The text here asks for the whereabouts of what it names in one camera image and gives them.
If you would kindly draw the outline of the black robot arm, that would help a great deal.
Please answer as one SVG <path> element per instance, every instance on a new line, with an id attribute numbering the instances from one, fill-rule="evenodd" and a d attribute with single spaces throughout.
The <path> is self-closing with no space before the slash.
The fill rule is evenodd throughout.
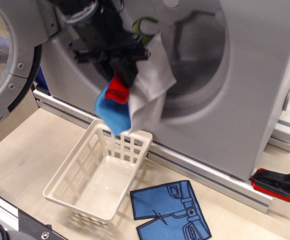
<path id="1" fill-rule="evenodd" d="M 136 62 L 147 60 L 149 51 L 138 33 L 123 27 L 119 6 L 111 0 L 53 0 L 62 21 L 77 34 L 67 47 L 78 63 L 91 62 L 107 80 L 117 75 L 123 86 L 130 88 L 138 74 Z"/>

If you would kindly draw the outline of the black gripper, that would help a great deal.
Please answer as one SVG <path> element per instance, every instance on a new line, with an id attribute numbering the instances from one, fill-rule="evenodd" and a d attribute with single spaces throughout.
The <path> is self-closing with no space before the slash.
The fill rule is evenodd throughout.
<path id="1" fill-rule="evenodd" d="M 75 59 L 91 61 L 108 82 L 116 74 L 130 88 L 138 74 L 135 61 L 148 59 L 149 51 L 140 35 L 123 28 L 123 9 L 123 4 L 120 9 L 113 4 L 76 4 L 64 15 L 64 22 L 78 35 L 69 45 Z"/>

